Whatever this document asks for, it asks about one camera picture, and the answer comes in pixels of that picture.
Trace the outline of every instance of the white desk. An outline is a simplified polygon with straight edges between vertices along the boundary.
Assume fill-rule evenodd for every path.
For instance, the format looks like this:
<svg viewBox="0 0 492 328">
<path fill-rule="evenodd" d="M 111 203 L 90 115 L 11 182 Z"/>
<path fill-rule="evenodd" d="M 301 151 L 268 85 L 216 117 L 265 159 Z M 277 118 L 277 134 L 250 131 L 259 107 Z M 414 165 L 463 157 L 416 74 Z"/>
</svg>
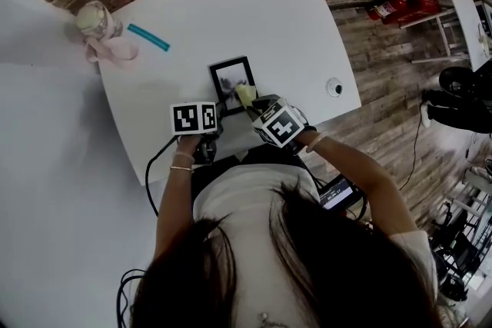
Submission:
<svg viewBox="0 0 492 328">
<path fill-rule="evenodd" d="M 141 184 L 151 157 L 171 138 L 169 105 L 216 101 L 208 66 L 246 55 L 259 94 L 278 94 L 319 124 L 361 106 L 350 62 L 325 0 L 137 0 L 114 16 L 140 46 L 135 69 L 104 62 L 101 75 L 118 132 Z M 133 23 L 168 52 L 127 31 Z M 326 92 L 330 78 L 343 85 Z M 245 113 L 225 118 L 216 160 L 262 144 Z M 167 177 L 169 148 L 150 182 Z"/>
<path fill-rule="evenodd" d="M 402 29 L 405 29 L 409 28 L 410 26 L 435 19 L 440 30 L 440 35 L 443 39 L 444 47 L 446 49 L 447 56 L 439 58 L 416 59 L 413 60 L 412 63 L 425 63 L 428 61 L 457 61 L 462 59 L 470 59 L 471 69 L 473 71 L 476 71 L 490 60 L 490 52 L 488 51 L 488 47 L 484 48 L 484 46 L 480 43 L 481 36 L 486 37 L 486 34 L 482 27 L 480 16 L 477 12 L 477 7 L 475 6 L 473 0 L 452 1 L 454 7 L 446 10 L 445 12 L 422 18 L 418 21 L 410 22 L 401 26 Z M 452 14 L 456 14 L 459 19 L 459 25 L 461 26 L 467 45 L 466 52 L 462 51 L 460 53 L 453 54 L 452 51 L 457 47 L 457 45 L 448 43 L 445 29 L 452 29 L 454 23 L 443 23 L 441 19 Z"/>
</svg>

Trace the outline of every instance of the long dark hair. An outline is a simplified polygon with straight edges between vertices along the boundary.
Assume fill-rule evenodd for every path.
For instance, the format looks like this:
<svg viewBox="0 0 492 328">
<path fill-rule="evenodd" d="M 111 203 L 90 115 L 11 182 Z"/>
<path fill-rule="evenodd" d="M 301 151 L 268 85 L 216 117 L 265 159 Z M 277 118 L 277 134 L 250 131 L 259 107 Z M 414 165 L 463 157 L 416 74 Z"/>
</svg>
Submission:
<svg viewBox="0 0 492 328">
<path fill-rule="evenodd" d="M 442 328 L 430 277 L 387 236 L 325 210 L 299 183 L 274 192 L 283 204 L 271 209 L 271 239 L 308 326 Z M 235 290 L 221 220 L 202 219 L 148 268 L 131 324 L 233 326 Z"/>
</svg>

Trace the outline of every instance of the red fire extinguisher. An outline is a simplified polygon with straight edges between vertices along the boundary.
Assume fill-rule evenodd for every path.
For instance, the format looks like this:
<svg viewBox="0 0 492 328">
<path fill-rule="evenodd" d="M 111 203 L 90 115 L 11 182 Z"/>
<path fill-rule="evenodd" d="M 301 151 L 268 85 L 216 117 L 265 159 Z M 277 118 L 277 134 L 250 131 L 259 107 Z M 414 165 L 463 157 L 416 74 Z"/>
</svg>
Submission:
<svg viewBox="0 0 492 328">
<path fill-rule="evenodd" d="M 407 3 L 408 0 L 375 0 L 366 10 L 369 18 L 377 21 L 389 14 L 406 9 Z"/>
</svg>

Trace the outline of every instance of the woman's right arm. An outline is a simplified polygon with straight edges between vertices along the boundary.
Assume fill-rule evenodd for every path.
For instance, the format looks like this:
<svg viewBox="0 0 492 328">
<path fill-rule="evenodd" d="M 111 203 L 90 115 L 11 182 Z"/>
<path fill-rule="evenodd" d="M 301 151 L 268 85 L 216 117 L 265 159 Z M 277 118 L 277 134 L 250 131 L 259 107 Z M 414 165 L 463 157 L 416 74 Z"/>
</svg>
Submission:
<svg viewBox="0 0 492 328">
<path fill-rule="evenodd" d="M 296 140 L 309 145 L 318 136 L 316 131 L 303 131 Z M 329 137 L 319 141 L 314 151 L 367 195 L 372 220 L 386 235 L 417 230 L 393 178 L 376 161 Z"/>
</svg>

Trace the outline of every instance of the woman's left arm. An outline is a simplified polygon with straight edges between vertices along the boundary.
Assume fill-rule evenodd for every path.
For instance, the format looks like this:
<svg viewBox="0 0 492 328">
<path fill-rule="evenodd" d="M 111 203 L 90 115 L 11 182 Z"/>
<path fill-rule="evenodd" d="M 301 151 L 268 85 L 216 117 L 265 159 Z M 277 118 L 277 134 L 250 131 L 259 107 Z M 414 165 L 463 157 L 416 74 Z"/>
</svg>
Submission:
<svg viewBox="0 0 492 328">
<path fill-rule="evenodd" d="M 182 137 L 176 151 L 193 155 L 201 136 Z M 191 169 L 193 160 L 175 155 L 172 166 Z M 169 248 L 173 239 L 193 223 L 191 209 L 191 171 L 171 169 L 162 195 L 157 219 L 154 259 Z"/>
</svg>

